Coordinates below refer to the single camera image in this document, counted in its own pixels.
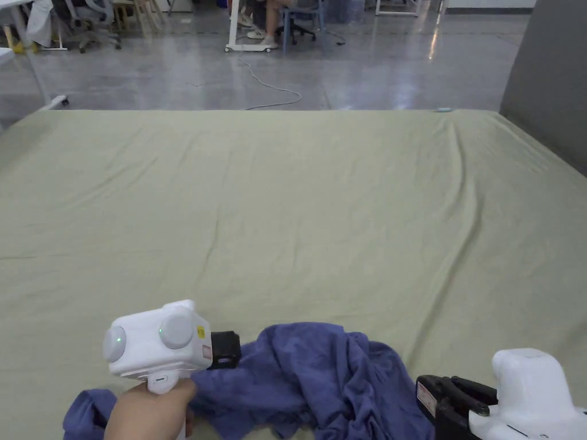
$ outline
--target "glossy concrete floor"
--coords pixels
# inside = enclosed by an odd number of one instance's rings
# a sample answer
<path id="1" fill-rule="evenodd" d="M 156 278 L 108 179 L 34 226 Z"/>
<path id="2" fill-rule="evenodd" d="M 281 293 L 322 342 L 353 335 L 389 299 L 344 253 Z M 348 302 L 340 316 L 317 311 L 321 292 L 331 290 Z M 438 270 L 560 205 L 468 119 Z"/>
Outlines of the glossy concrete floor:
<path id="1" fill-rule="evenodd" d="M 329 37 L 323 55 L 304 37 L 280 51 L 245 53 L 265 82 L 295 90 L 287 110 L 498 109 L 528 16 L 380 16 L 332 25 L 346 39 Z M 130 35 L 123 49 L 103 47 L 85 54 L 44 52 L 38 56 L 52 94 L 66 93 L 72 109 L 244 109 L 291 100 L 261 86 L 225 53 L 226 11 L 200 7 L 196 15 L 175 13 L 164 35 Z M 2 66 L 0 121 L 11 123 L 40 104 L 26 58 Z"/>

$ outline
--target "purple towel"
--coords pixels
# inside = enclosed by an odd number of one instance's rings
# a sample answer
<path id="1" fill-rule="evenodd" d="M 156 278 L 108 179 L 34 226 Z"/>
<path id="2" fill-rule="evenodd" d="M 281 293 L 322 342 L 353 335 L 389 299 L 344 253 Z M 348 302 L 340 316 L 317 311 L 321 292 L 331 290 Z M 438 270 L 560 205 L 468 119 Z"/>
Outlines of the purple towel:
<path id="1" fill-rule="evenodd" d="M 272 426 L 280 438 L 302 426 L 316 440 L 434 438 L 397 353 L 332 324 L 268 327 L 242 347 L 238 368 L 200 371 L 192 379 L 198 385 L 192 409 L 224 440 L 241 440 L 257 425 Z M 104 393 L 78 396 L 63 421 L 64 440 L 102 438 L 104 425 L 96 421 L 108 419 L 116 400 Z"/>

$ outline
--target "chair leg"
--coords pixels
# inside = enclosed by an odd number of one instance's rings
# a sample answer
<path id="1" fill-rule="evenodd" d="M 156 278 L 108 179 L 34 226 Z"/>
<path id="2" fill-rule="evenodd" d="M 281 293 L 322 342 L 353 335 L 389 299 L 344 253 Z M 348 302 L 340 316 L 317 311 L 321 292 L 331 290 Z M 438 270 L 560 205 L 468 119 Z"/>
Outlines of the chair leg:
<path id="1" fill-rule="evenodd" d="M 12 30 L 10 26 L 4 26 L 4 35 L 6 35 L 6 40 L 8 41 L 8 49 L 14 49 L 14 40 L 12 39 Z"/>
<path id="2" fill-rule="evenodd" d="M 283 32 L 283 38 L 282 38 L 282 42 L 281 42 L 282 46 L 284 47 L 284 55 L 287 52 L 288 41 L 289 41 L 289 38 L 291 37 L 289 35 L 289 23 L 290 23 L 289 14 L 290 13 L 287 10 L 284 13 L 284 32 Z"/>
<path id="3" fill-rule="evenodd" d="M 161 12 L 161 8 L 159 7 L 157 0 L 151 0 L 151 4 L 153 5 L 153 8 L 155 9 L 157 16 L 159 17 L 159 21 L 161 22 L 161 26 L 164 26 L 165 19 L 163 18 L 163 13 Z"/>
<path id="4" fill-rule="evenodd" d="M 145 25 L 143 24 L 143 18 L 141 17 L 141 5 L 139 3 L 140 0 L 134 0 L 134 15 L 137 18 L 137 23 L 139 24 L 139 28 L 143 34 L 143 38 L 147 37 L 147 31 L 145 30 Z"/>
<path id="5" fill-rule="evenodd" d="M 120 27 L 120 15 L 118 14 L 118 7 L 114 6 L 114 22 L 116 23 L 116 29 L 120 32 L 122 28 Z"/>
<path id="6" fill-rule="evenodd" d="M 126 12 L 126 6 L 122 8 L 122 27 L 129 30 L 129 13 Z"/>
<path id="7" fill-rule="evenodd" d="M 324 20 L 324 8 L 322 7 L 321 1 L 319 4 L 318 19 L 320 20 L 320 43 L 322 44 L 322 52 L 326 53 L 326 23 Z"/>
<path id="8" fill-rule="evenodd" d="M 157 26 L 157 23 L 155 23 L 155 19 L 153 18 L 153 11 L 151 11 L 151 3 L 149 3 L 149 0 L 143 1 L 143 7 L 145 10 L 145 14 L 147 15 L 147 21 L 149 22 L 149 25 L 151 26 L 153 33 L 159 32 L 161 29 L 159 28 L 159 26 Z"/>

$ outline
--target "white desk leg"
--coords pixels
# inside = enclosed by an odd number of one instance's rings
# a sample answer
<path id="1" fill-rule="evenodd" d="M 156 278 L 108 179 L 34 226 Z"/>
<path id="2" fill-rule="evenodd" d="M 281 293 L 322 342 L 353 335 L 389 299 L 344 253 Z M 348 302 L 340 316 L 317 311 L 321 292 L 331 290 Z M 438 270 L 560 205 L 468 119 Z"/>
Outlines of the white desk leg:
<path id="1" fill-rule="evenodd" d="M 39 86 L 39 91 L 43 97 L 44 106 L 42 110 L 53 109 L 58 105 L 62 104 L 64 101 L 67 100 L 65 95 L 60 95 L 54 99 L 51 99 L 49 93 L 47 93 L 47 87 L 45 86 L 45 82 L 39 73 L 39 69 L 35 62 L 35 54 L 31 49 L 31 42 L 29 41 L 28 37 L 26 36 L 26 26 L 25 21 L 22 19 L 21 12 L 19 10 L 19 6 L 11 7 L 12 10 L 12 17 L 14 18 L 14 22 L 16 25 L 16 30 L 18 30 L 18 36 L 20 37 L 23 46 L 25 47 L 26 56 L 29 59 L 29 63 L 31 64 L 31 69 L 33 71 L 33 75 L 35 75 L 35 80 L 37 85 Z"/>
<path id="2" fill-rule="evenodd" d="M 230 34 L 228 35 L 228 44 L 224 48 L 226 52 L 230 49 L 236 50 L 237 52 L 269 52 L 271 48 L 268 45 L 261 44 L 237 44 L 237 25 L 238 25 L 238 14 L 241 5 L 239 0 L 233 0 L 232 11 L 230 13 Z"/>
<path id="3" fill-rule="evenodd" d="M 227 47 L 234 47 L 237 44 L 237 25 L 240 7 L 241 4 L 239 0 L 232 1 L 232 10 L 230 11 L 230 33 L 228 34 Z"/>

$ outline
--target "white cable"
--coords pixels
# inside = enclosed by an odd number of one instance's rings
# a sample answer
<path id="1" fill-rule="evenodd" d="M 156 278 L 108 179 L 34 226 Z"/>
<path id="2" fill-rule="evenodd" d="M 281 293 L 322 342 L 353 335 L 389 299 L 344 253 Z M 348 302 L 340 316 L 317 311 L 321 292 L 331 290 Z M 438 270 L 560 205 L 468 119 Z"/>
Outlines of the white cable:
<path id="1" fill-rule="evenodd" d="M 249 72 L 251 72 L 251 75 L 253 76 L 253 78 L 255 78 L 257 81 L 259 81 L 260 84 L 262 84 L 265 87 L 269 87 L 270 89 L 273 89 L 273 90 L 279 90 L 280 92 L 290 92 L 290 93 L 293 93 L 295 95 L 298 95 L 298 98 L 295 99 L 295 100 L 293 100 L 293 101 L 279 102 L 279 103 L 274 103 L 274 104 L 262 104 L 260 106 L 252 106 L 252 107 L 249 107 L 249 108 L 247 108 L 245 110 L 263 109 L 265 107 L 275 107 L 275 106 L 287 106 L 289 104 L 295 104 L 296 102 L 299 102 L 302 99 L 302 95 L 300 95 L 298 92 L 294 92 L 293 90 L 289 90 L 289 89 L 282 89 L 281 87 L 275 87 L 275 86 L 272 86 L 271 84 L 267 84 L 267 83 L 264 83 L 263 81 L 261 81 L 259 79 L 259 77 L 253 73 L 253 71 L 251 69 L 251 65 L 249 63 L 247 63 L 244 59 L 242 59 L 241 58 L 241 55 L 242 55 L 242 50 L 241 50 L 241 53 L 238 56 L 238 60 L 241 63 L 243 63 L 243 64 L 245 64 L 245 65 L 248 66 Z"/>

